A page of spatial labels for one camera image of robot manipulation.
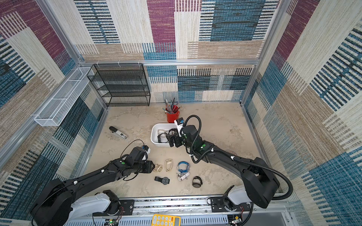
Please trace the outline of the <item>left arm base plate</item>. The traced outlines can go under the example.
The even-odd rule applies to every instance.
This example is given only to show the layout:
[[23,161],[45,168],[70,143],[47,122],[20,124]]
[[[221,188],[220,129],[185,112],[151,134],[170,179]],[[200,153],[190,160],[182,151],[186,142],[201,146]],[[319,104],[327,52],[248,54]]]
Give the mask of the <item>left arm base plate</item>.
[[134,199],[119,200],[116,202],[115,216],[131,216],[134,210]]

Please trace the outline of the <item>black chunky watch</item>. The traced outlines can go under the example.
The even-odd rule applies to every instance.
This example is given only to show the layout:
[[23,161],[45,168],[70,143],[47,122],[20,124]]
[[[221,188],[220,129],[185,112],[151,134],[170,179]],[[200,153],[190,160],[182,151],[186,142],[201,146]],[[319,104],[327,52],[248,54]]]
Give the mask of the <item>black chunky watch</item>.
[[161,134],[157,136],[157,141],[158,143],[168,143],[167,142],[167,138],[166,138],[166,134]]

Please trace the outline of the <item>white plastic storage box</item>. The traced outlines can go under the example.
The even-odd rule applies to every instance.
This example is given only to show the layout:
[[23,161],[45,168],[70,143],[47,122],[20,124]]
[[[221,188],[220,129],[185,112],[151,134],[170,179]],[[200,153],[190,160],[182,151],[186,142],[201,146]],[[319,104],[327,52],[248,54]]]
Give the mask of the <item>white plastic storage box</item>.
[[158,123],[151,131],[151,141],[157,147],[176,147],[178,130],[175,124]]

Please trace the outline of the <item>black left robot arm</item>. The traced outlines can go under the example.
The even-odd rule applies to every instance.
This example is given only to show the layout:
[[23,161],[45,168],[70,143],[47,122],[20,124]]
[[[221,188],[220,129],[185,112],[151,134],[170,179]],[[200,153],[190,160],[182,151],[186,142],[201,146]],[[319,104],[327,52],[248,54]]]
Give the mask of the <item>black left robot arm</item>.
[[105,190],[88,198],[85,195],[132,173],[150,174],[155,165],[148,160],[149,153],[148,146],[134,147],[130,154],[114,159],[91,173],[65,181],[50,181],[31,207],[32,225],[63,226],[73,219],[97,212],[117,215],[121,205],[112,191]]

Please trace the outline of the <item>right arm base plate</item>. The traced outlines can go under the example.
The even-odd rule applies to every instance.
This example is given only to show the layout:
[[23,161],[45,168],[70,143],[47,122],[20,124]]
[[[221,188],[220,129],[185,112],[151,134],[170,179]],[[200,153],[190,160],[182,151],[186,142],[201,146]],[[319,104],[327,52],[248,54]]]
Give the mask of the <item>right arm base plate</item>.
[[211,207],[212,212],[242,212],[242,211],[250,211],[250,204],[241,203],[240,205],[236,205],[233,207],[226,207],[221,196],[212,196],[207,198],[206,203]]

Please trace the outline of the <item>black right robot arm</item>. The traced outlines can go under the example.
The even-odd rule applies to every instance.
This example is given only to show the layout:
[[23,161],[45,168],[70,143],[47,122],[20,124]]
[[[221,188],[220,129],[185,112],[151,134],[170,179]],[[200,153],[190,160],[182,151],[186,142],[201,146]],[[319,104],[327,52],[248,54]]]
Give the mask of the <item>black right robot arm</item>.
[[231,186],[224,193],[223,203],[228,211],[234,211],[247,202],[265,209],[271,201],[284,200],[292,195],[294,187],[291,181],[270,168],[263,159],[242,158],[203,140],[200,136],[202,121],[197,115],[178,118],[174,124],[178,131],[169,139],[171,146],[183,145],[194,164],[204,161],[218,165],[243,181],[242,186]]

